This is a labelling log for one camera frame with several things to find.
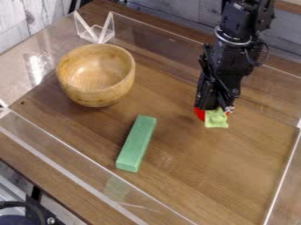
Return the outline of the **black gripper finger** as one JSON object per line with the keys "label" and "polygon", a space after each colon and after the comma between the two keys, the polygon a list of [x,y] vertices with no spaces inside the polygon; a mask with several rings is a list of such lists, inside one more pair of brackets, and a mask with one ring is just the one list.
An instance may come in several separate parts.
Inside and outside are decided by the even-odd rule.
{"label": "black gripper finger", "polygon": [[231,89],[227,86],[220,87],[219,91],[219,101],[220,106],[227,114],[235,111],[235,101],[240,98],[240,88]]}
{"label": "black gripper finger", "polygon": [[195,104],[200,110],[216,110],[220,107],[219,91],[221,91],[220,83],[212,82],[203,76],[199,81]]}

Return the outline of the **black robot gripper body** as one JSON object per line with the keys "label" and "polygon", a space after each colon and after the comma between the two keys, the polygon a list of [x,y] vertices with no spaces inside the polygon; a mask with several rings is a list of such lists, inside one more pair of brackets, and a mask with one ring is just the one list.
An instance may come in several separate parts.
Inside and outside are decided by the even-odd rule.
{"label": "black robot gripper body", "polygon": [[200,56],[203,72],[200,77],[207,77],[212,82],[219,82],[221,86],[231,89],[240,88],[241,81],[256,67],[255,45],[229,46],[221,43],[204,46]]}

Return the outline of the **dark robot arm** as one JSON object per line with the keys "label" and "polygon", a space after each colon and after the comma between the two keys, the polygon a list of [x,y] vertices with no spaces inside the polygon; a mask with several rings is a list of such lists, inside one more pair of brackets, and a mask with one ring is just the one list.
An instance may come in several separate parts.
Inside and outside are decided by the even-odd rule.
{"label": "dark robot arm", "polygon": [[223,0],[221,20],[215,29],[216,42],[204,44],[203,67],[195,110],[204,120],[207,111],[235,111],[241,81],[256,67],[267,42],[261,33],[276,18],[276,0]]}

